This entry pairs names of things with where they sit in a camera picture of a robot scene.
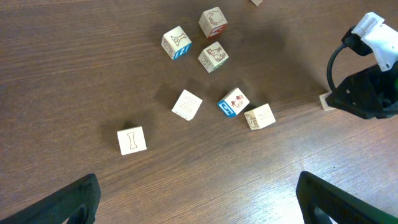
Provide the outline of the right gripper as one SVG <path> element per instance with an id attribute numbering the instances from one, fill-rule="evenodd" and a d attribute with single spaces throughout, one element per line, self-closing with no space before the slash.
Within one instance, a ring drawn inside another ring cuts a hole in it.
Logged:
<path id="1" fill-rule="evenodd" d="M 326 77 L 331 94 L 326 97 L 328 106 L 349 112 L 363 119 L 390 118 L 397 114 L 397 63 L 383 72 L 373 65 L 346 77 L 335 86 L 328 62 Z"/>

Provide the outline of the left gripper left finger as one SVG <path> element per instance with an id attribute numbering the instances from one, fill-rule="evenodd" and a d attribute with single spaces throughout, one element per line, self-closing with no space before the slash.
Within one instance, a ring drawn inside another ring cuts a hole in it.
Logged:
<path id="1" fill-rule="evenodd" d="M 93 224 L 101 199 L 95 174 L 87 174 L 31 206 L 1 220 L 1 223 Z"/>

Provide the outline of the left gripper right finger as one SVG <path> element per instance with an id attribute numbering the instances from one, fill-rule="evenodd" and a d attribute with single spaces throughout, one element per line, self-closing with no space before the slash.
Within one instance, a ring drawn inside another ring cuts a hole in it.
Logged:
<path id="1" fill-rule="evenodd" d="M 296 196 L 305 224 L 397 224 L 397 218 L 310 172 L 300 173 Z"/>

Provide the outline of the block with red X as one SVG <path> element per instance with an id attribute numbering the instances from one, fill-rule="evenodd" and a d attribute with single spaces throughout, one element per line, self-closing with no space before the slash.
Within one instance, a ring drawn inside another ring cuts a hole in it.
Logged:
<path id="1" fill-rule="evenodd" d="M 334 107 L 329 106 L 328 103 L 326 102 L 326 98 L 330 94 L 331 94 L 331 92 L 328 92 L 328 93 L 321 94 L 319 96 L 319 99 L 320 99 L 320 102 L 321 102 L 321 105 L 322 105 L 322 108 L 323 108 L 324 111 L 330 111 L 330 110 L 334 110 L 335 109 Z"/>

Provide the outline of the block with car picture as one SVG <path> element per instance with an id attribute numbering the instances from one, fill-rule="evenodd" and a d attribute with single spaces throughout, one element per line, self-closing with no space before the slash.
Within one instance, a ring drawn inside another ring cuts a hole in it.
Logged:
<path id="1" fill-rule="evenodd" d="M 218 106 L 227 117 L 233 118 L 242 112 L 249 103 L 245 94 L 239 88 L 234 88 L 218 102 Z"/>

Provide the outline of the block with C red side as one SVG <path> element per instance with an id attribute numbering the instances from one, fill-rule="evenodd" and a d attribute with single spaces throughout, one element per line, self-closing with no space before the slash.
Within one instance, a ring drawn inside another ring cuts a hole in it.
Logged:
<path id="1" fill-rule="evenodd" d="M 204 11 L 198 23 L 207 38 L 221 34 L 228 25 L 228 21 L 219 7 Z"/>

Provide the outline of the block with I green side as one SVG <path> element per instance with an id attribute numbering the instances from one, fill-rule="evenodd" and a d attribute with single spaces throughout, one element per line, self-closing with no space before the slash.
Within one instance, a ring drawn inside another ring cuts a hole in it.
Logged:
<path id="1" fill-rule="evenodd" d="M 117 132 L 121 154 L 127 155 L 147 149 L 142 126 Z"/>

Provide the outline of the block with N red side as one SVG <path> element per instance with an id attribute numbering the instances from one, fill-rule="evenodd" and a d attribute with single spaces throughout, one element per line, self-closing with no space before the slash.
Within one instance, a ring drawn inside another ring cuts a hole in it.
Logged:
<path id="1" fill-rule="evenodd" d="M 182 94 L 172 108 L 172 112 L 179 115 L 183 119 L 190 121 L 195 117 L 202 102 L 203 100 L 199 97 L 187 90 L 183 90 Z"/>

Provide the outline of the block with blue side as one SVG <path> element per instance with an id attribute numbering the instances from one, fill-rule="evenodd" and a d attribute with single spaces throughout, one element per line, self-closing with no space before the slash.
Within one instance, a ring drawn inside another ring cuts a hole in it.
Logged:
<path id="1" fill-rule="evenodd" d="M 192 41 L 185 31 L 177 26 L 162 36 L 161 46 L 172 60 L 187 53 L 192 46 Z"/>

